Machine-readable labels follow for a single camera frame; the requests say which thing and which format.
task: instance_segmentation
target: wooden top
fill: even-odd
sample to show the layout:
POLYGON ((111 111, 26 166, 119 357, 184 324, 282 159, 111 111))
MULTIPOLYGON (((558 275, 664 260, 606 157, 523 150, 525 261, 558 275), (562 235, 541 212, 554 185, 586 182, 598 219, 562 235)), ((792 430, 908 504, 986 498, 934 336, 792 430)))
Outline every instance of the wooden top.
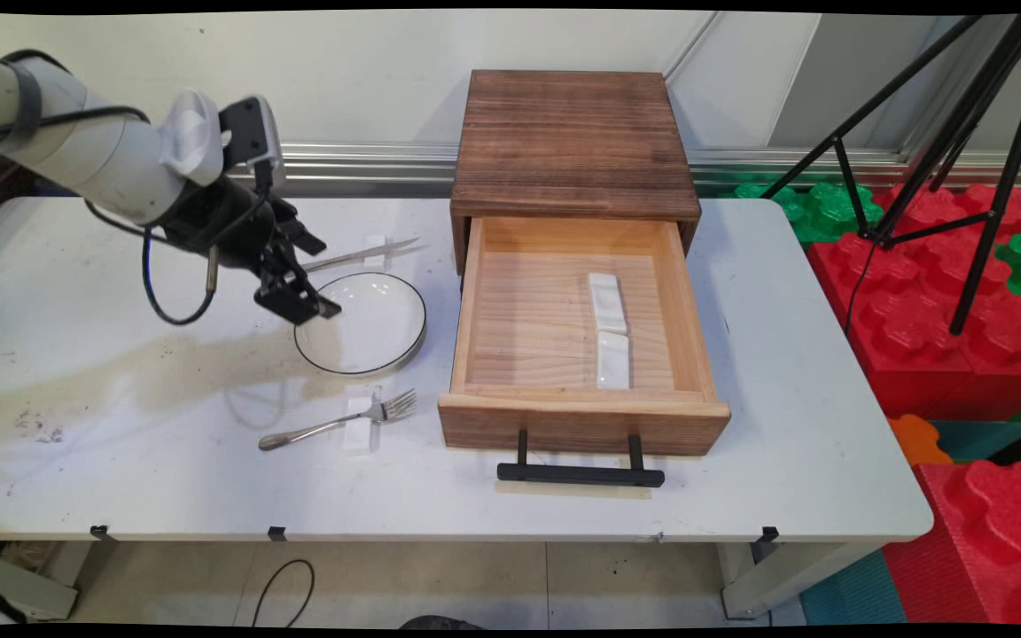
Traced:
POLYGON ((697 222, 664 77, 472 71, 451 214, 697 222))

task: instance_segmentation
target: open drawer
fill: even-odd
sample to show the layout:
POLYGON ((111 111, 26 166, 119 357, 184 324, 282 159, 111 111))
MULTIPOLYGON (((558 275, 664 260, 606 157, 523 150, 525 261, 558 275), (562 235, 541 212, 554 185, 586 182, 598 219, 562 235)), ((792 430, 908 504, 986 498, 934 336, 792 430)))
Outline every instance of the open drawer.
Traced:
POLYGON ((449 446, 706 453, 730 420, 672 222, 472 218, 450 392, 449 446), (617 277, 631 389, 596 388, 591 272, 617 277))

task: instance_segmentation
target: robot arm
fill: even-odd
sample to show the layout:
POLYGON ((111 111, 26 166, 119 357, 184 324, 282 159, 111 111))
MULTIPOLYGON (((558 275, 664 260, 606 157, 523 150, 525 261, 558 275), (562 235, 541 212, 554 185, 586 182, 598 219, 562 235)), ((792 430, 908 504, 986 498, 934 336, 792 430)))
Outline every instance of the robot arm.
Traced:
POLYGON ((296 219, 297 211, 272 194, 285 179, 271 106, 259 96, 215 109, 187 90, 164 125, 153 129, 131 106, 114 106, 90 91, 52 57, 19 51, 0 60, 0 154, 86 199, 102 220, 209 258, 207 298, 218 265, 244 267, 258 278, 254 299, 295 325, 340 306, 309 286, 294 247, 318 254, 326 244, 296 219), (224 145, 224 134, 231 141, 224 145), (247 162, 258 189, 251 193, 225 174, 247 162), (100 205, 139 229, 97 211, 100 205), (164 236, 153 234, 162 230, 164 236))

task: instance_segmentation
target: black rim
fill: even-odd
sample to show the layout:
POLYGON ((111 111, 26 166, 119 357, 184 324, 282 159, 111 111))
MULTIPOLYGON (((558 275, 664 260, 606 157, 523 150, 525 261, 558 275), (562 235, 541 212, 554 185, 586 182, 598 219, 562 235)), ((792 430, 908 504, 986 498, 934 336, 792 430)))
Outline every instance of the black rim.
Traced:
POLYGON ((389 366, 392 365, 392 363, 396 363, 397 360, 403 359, 405 356, 407 356, 408 353, 411 352, 414 350, 414 348, 417 347, 418 344, 420 344, 420 342, 422 342, 422 340, 425 338, 425 333, 428 332, 428 304, 425 303, 425 296, 423 296, 422 294, 420 294, 420 291, 418 291, 417 287, 412 286, 412 284, 409 284, 409 283, 405 282, 403 279, 397 278, 396 275, 389 275, 388 272, 353 272, 352 275, 341 276, 341 278, 334 279, 333 282, 325 283, 323 286, 321 286, 320 288, 318 288, 318 294, 321 294, 321 288, 325 288, 326 286, 329 286, 330 284, 336 284, 337 282, 340 282, 342 279, 357 278, 360 275, 384 275, 385 278, 396 279, 397 282, 400 282, 401 284, 404 284, 404 286, 408 286, 409 288, 412 288, 412 292, 417 293, 417 299, 420 299, 420 308, 421 308, 421 310, 423 310, 423 312, 425 312, 425 320, 423 320, 423 323, 422 323, 422 325, 420 327, 420 334, 417 335, 417 339, 415 339, 414 342, 412 342, 412 344, 409 345, 409 347, 407 347, 407 350, 405 350, 404 352, 401 352, 400 356, 397 356, 396 359, 389 360, 388 363, 382 364, 382 366, 377 366, 377 367, 369 369, 369 371, 360 371, 360 372, 356 372, 356 373, 342 373, 340 371, 330 371, 329 367, 320 366, 320 364, 315 363, 314 360, 309 359, 309 356, 306 354, 306 352, 304 352, 303 350, 301 350, 301 344, 299 343, 299 339, 297 339, 297 332, 299 331, 299 328, 301 326, 304 326, 304 324, 301 324, 301 326, 295 326, 294 327, 294 347, 297 348, 297 351, 299 351, 299 354, 301 355, 302 359, 306 359, 306 362, 308 362, 309 364, 311 364, 311 366, 318 367, 320 371, 325 371, 325 372, 328 372, 328 373, 332 373, 333 375, 341 375, 341 376, 344 376, 344 377, 352 377, 352 376, 356 376, 356 375, 368 375, 369 373, 376 373, 377 371, 384 371, 385 367, 389 367, 389 366))

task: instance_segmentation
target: white table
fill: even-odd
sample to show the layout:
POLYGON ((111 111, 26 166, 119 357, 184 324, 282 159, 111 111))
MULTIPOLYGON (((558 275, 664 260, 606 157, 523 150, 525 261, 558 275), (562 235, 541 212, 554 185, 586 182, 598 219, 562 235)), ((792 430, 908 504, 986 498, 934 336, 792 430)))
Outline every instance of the white table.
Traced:
MULTIPOLYGON (((886 541, 928 532, 931 511, 773 202, 703 199, 688 254, 709 356, 732 421, 709 455, 648 456, 660 489, 495 480, 515 452, 443 445, 437 396, 451 372, 459 280, 446 199, 296 199, 329 244, 419 235, 389 272, 425 298, 428 335, 400 371, 345 380, 309 366, 292 328, 222 271, 198 322, 158 320, 141 242, 77 198, 0 209, 0 540, 721 542, 730 615, 758 615, 886 541), (352 393, 417 388, 421 408, 345 456, 341 431, 260 452, 258 439, 327 420, 352 393), (779 546, 744 553, 763 527, 779 546)), ((203 295, 204 261, 153 251, 171 314, 203 295)), ((312 275, 323 284, 359 262, 312 275)), ((621 455, 531 461, 620 467, 621 455)))

